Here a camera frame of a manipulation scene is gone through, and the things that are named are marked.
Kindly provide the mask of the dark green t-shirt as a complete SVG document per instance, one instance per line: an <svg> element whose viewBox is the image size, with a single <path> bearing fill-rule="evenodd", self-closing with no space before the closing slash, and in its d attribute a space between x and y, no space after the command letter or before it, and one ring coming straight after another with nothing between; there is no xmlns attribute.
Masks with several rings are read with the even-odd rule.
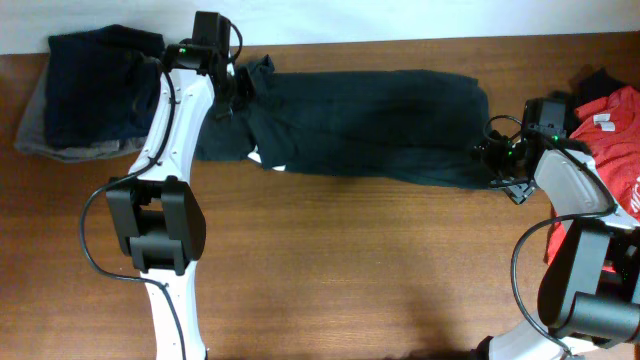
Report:
<svg viewBox="0 0 640 360"><path fill-rule="evenodd" d="M228 120L209 113L195 156L265 170L385 177L485 189L473 159L489 119L477 79L430 70L282 73L270 56L244 66L256 89Z"/></svg>

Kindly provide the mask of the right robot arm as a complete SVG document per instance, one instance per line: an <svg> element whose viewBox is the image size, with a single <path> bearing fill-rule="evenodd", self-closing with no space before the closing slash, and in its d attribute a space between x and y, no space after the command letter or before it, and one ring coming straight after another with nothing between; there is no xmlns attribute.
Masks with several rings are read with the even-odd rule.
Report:
<svg viewBox="0 0 640 360"><path fill-rule="evenodd" d="M541 190L555 210L525 231L511 256L511 288L523 321L485 338L473 359L581 359L639 342L639 223L606 187L588 146L570 139L565 120L562 101L530 99L515 135L489 132L473 150L494 177L490 188L517 205ZM531 313L518 287L519 254L531 235L555 224L566 235Z"/></svg>

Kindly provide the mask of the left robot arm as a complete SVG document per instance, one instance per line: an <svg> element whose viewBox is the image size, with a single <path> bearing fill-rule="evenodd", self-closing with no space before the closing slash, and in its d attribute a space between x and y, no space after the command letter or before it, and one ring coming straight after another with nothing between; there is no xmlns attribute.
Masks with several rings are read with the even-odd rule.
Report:
<svg viewBox="0 0 640 360"><path fill-rule="evenodd" d="M206 115L230 119L231 105L245 89L235 58L219 46L168 47L143 148L126 178L112 180L105 192L121 250L148 293L159 359L208 356L195 286L206 222L190 179Z"/></svg>

